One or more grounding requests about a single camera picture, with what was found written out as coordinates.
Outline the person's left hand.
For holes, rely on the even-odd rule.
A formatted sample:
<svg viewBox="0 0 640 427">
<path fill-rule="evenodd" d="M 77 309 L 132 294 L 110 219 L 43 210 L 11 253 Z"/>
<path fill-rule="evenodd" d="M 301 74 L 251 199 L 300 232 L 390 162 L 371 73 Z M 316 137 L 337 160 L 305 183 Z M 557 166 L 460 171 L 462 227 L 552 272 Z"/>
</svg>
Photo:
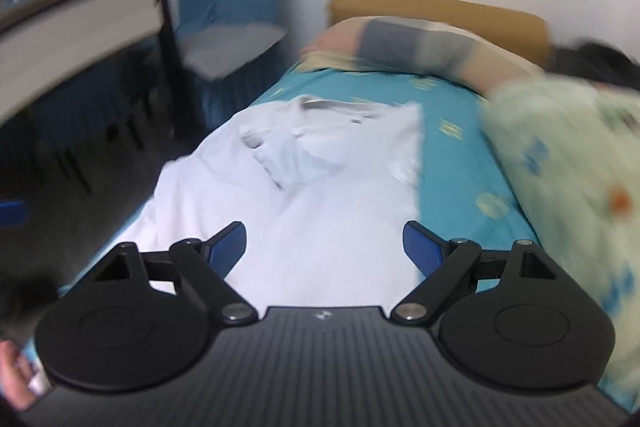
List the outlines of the person's left hand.
<svg viewBox="0 0 640 427">
<path fill-rule="evenodd" d="M 29 383 L 34 378 L 34 371 L 28 358 L 11 340 L 1 341 L 0 357 L 1 386 L 6 401 L 15 410 L 28 409 L 37 400 L 37 395 L 29 388 Z"/>
</svg>

